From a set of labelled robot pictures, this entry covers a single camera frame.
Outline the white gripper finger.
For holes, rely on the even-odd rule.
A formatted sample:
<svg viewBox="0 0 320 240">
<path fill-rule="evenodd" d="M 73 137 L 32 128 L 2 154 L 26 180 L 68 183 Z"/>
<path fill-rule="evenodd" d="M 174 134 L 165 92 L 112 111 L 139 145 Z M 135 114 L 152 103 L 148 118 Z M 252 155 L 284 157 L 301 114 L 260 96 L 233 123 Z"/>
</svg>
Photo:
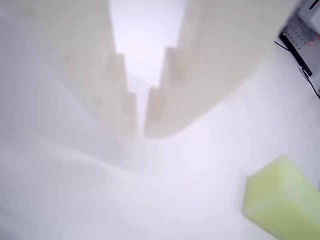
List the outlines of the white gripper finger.
<svg viewBox="0 0 320 240">
<path fill-rule="evenodd" d="M 149 91 L 146 137 L 169 137 L 234 92 L 269 54 L 296 0 L 190 0 Z"/>
<path fill-rule="evenodd" d="M 128 89 L 125 58 L 117 53 L 107 0 L 3 0 L 30 40 L 98 120 L 125 139 L 136 137 L 136 94 Z"/>
</svg>

